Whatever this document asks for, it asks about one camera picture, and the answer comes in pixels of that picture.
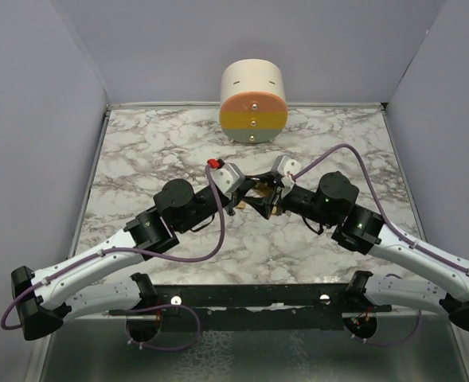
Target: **purple cable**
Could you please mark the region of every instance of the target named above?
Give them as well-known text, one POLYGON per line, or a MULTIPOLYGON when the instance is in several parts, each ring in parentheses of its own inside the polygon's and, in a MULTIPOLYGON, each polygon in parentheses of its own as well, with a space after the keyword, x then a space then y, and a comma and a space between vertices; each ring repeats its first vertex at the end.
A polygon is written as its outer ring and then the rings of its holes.
MULTIPOLYGON (((89 260, 95 259, 98 256, 99 255, 97 253, 95 253, 93 255, 89 255, 87 257, 84 257, 82 260, 77 261, 74 264, 68 265, 67 267, 62 268, 60 271, 57 271, 56 273, 48 276, 46 278, 46 280, 47 280, 48 283, 50 283, 52 280, 58 278, 59 276, 63 275, 64 273, 66 273, 68 271, 71 271, 73 268, 79 267, 80 265, 88 262, 89 260)), ((43 285, 43 283, 41 281, 38 282, 38 283, 35 283, 34 285, 30 286, 29 288, 27 288, 26 290, 21 292, 16 298, 13 299, 13 301, 8 305, 8 308, 6 309, 6 311, 4 312, 4 314, 1 317, 1 328, 3 328, 4 330, 15 330, 15 329, 20 329, 21 328, 21 324, 7 325, 6 320, 7 320, 8 316, 10 315, 11 310, 13 310, 13 308, 16 305, 18 305, 24 299, 24 297, 27 294, 29 294, 31 292, 34 292, 37 288, 41 287, 42 285, 43 285)))
MULTIPOLYGON (((396 277, 398 279, 401 279, 401 277, 399 275, 395 275, 394 273, 388 273, 386 275, 386 277, 396 277)), ((418 318, 416 320, 415 329, 413 329, 412 332, 407 337, 405 337, 401 340, 398 340, 398 341, 394 341, 394 342, 372 342, 372 341, 369 341, 367 339, 356 337, 356 335, 351 333, 349 331, 349 329, 347 329, 345 326, 344 326, 344 330, 347 333, 351 334, 351 337, 353 339, 355 339, 358 342, 363 342, 365 345, 376 346, 378 348, 392 348, 393 346, 404 345, 404 344, 407 344, 408 342, 412 341, 416 337, 416 335, 420 332, 423 320, 424 320, 424 318, 423 318, 423 315, 422 315, 422 311, 418 310, 418 318)))
MULTIPOLYGON (((224 217, 224 210, 223 210, 223 207, 221 205, 220 195, 218 194, 217 187, 215 186, 213 178, 211 177, 211 167, 209 165, 207 165, 205 167, 205 175, 208 178, 209 186, 211 187, 211 190, 213 191, 213 197, 214 197, 214 200, 217 204, 218 215, 220 217, 220 237, 218 239, 218 244, 208 255, 205 255, 205 256, 202 256, 202 257, 197 257, 197 258, 194 258, 194 259, 187 259, 187 258, 182 258, 182 257, 174 257, 174 256, 163 255, 161 253, 156 253, 156 252, 152 252, 152 251, 144 251, 143 249, 139 249, 139 248, 109 248, 109 249, 106 249, 106 250, 102 250, 101 253, 103 255, 108 255, 109 253, 116 253, 116 252, 134 252, 134 253, 139 253, 141 255, 158 257, 160 259, 165 259, 165 260, 170 260, 170 261, 179 261, 179 262, 182 262, 182 263, 198 263, 198 262, 201 262, 201 261, 211 259, 213 256, 215 256, 220 251, 221 246, 224 243, 224 239, 225 239, 225 217, 224 217)), ((77 261, 76 263, 68 265, 67 267, 61 269, 60 271, 57 271, 56 273, 48 276, 46 278, 47 283, 49 283, 52 280, 56 279, 57 277, 63 275, 64 273, 66 273, 68 271, 71 271, 72 269, 74 269, 76 267, 79 267, 80 265, 88 262, 89 260, 95 259, 98 256, 100 256, 100 255, 95 253, 95 254, 89 255, 87 257, 84 257, 82 260, 77 261)), ((21 328, 21 324, 7 325, 6 320, 7 320, 8 316, 10 315, 11 310, 13 310, 13 308, 16 305, 18 305, 23 300, 23 298, 25 298, 27 296, 27 294, 34 292, 37 288, 41 287, 42 285, 43 285, 42 282, 35 283, 34 285, 30 286, 29 288, 27 288, 26 290, 21 292, 16 298, 14 298, 14 300, 8 305, 6 311, 2 314, 1 328, 3 328, 4 330, 15 330, 15 329, 20 329, 21 328)), ((187 306, 183 306, 183 309, 187 310, 189 308, 187 306)))
POLYGON ((164 260, 178 261, 180 263, 199 263, 201 261, 206 261, 206 260, 211 259, 220 251, 221 246, 224 244, 225 218, 224 218, 224 210, 223 210, 223 207, 221 206, 220 195, 218 194, 217 187, 215 186, 214 181, 211 178, 211 167, 209 167, 209 165, 205 167, 205 175, 208 178, 209 186, 211 187, 211 190, 213 191, 213 197, 215 199, 215 202, 218 208, 218 216, 220 217, 220 237, 218 238, 218 244, 208 255, 204 255, 202 257, 195 257, 192 259, 187 259, 186 257, 175 257, 175 256, 163 255, 162 253, 146 251, 144 249, 139 249, 139 248, 109 248, 109 249, 104 249, 101 252, 104 255, 108 255, 109 253, 115 253, 115 252, 134 252, 134 253, 139 253, 142 256, 152 256, 152 257, 157 257, 159 259, 164 259, 164 260))
POLYGON ((149 345, 146 342, 137 342, 133 338, 131 338, 130 332, 128 330, 128 324, 126 324, 126 334, 130 338, 130 340, 128 341, 128 344, 134 343, 138 345, 140 349, 147 348, 147 349, 159 350, 161 352, 180 352, 182 350, 187 350, 191 348, 193 344, 195 344, 195 342, 197 342, 201 338, 201 320, 199 319, 199 316, 197 316, 197 313, 195 313, 193 309, 191 309, 190 307, 185 306, 185 305, 165 304, 165 305, 152 306, 151 308, 125 310, 125 312, 143 313, 143 312, 153 312, 155 310, 171 309, 171 308, 179 308, 179 309, 187 310, 195 319, 195 322, 197 323, 197 330, 192 340, 190 340, 189 342, 186 342, 184 345, 174 346, 172 348, 167 348, 165 346, 149 345))
POLYGON ((365 167, 365 163, 363 162, 362 156, 360 153, 357 152, 357 150, 352 147, 350 144, 347 143, 341 143, 340 145, 334 146, 330 148, 326 153, 321 155, 319 158, 315 159, 310 165, 305 167, 303 170, 299 171, 295 176, 294 179, 298 179, 299 177, 302 177, 305 173, 316 167, 320 162, 322 162, 324 159, 329 157, 332 153, 335 151, 346 148, 349 149, 353 152, 354 156, 358 160, 358 163, 360 164, 360 167, 362 168, 363 176, 365 177, 365 180, 367 182, 367 185, 369 186, 370 193, 372 194, 372 198, 374 199, 374 202, 376 203, 377 209, 379 210, 379 213, 383 217, 383 220, 385 221, 386 225, 388 225, 388 228, 390 231, 392 231, 398 238, 400 238, 402 241, 407 243, 410 246, 413 246, 414 248, 418 249, 419 251, 422 251, 425 255, 428 255, 432 257, 433 259, 436 259, 440 261, 443 264, 448 265, 449 267, 452 267, 458 271, 462 271, 465 274, 469 274, 469 269, 463 267, 462 265, 459 265, 457 263, 454 263, 453 261, 450 261, 448 259, 445 259, 443 256, 438 255, 437 253, 434 253, 433 251, 428 250, 427 248, 422 247, 421 245, 416 245, 415 242, 410 240, 407 236, 402 235, 398 229, 396 229, 388 216, 385 213, 385 210, 383 209, 383 206, 381 205, 381 201, 377 197, 376 190, 374 189, 372 182, 370 180, 369 172, 367 171, 367 168, 365 167))

